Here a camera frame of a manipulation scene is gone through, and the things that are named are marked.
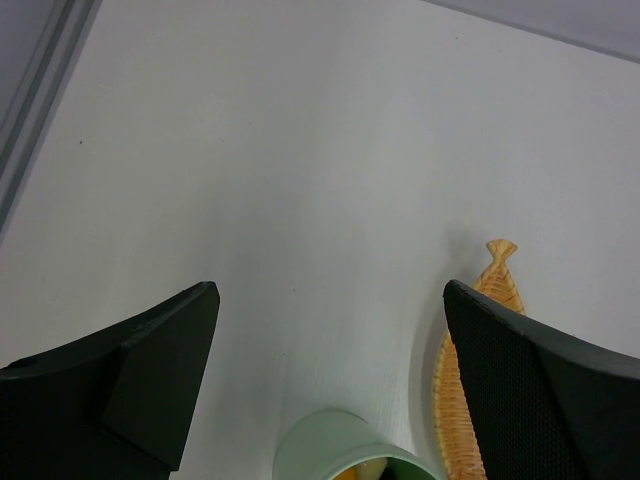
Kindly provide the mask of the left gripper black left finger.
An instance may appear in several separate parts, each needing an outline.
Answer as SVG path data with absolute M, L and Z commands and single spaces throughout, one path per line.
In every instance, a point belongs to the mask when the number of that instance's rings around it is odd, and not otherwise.
M 180 467 L 220 305 L 205 281 L 1 370 L 4 479 L 167 479 Z

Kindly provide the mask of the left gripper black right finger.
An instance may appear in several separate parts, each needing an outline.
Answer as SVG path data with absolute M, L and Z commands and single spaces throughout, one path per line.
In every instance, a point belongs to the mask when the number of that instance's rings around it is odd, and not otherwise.
M 638 359 L 458 280 L 446 284 L 443 302 L 488 478 L 638 478 Z

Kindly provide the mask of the orange food piece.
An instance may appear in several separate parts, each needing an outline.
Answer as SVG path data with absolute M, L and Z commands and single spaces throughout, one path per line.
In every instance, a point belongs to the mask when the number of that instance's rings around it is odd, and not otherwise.
M 356 467 L 350 467 L 336 475 L 333 480 L 357 480 Z

